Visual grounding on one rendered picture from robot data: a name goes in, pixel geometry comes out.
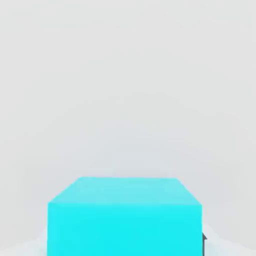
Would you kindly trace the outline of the small cyan cube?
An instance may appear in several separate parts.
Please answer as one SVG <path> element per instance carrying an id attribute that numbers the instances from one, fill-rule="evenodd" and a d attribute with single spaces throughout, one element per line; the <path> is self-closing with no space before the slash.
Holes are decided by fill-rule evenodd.
<path id="1" fill-rule="evenodd" d="M 202 229 L 178 179 L 81 177 L 47 205 L 47 256 L 203 256 Z"/>

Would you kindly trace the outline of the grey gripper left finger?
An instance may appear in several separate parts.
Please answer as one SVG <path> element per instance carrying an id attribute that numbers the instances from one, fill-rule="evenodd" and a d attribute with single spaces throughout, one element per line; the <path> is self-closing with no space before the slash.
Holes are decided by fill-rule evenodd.
<path id="1" fill-rule="evenodd" d="M 45 229 L 37 238 L 23 243 L 17 256 L 47 256 L 47 230 Z"/>

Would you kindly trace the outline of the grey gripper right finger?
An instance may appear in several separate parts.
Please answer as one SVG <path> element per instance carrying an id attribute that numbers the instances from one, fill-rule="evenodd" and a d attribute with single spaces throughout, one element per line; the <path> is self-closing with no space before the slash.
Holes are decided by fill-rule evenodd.
<path id="1" fill-rule="evenodd" d="M 202 225 L 204 242 L 204 256 L 238 256 L 237 248 L 229 241 L 221 238 L 206 223 Z"/>

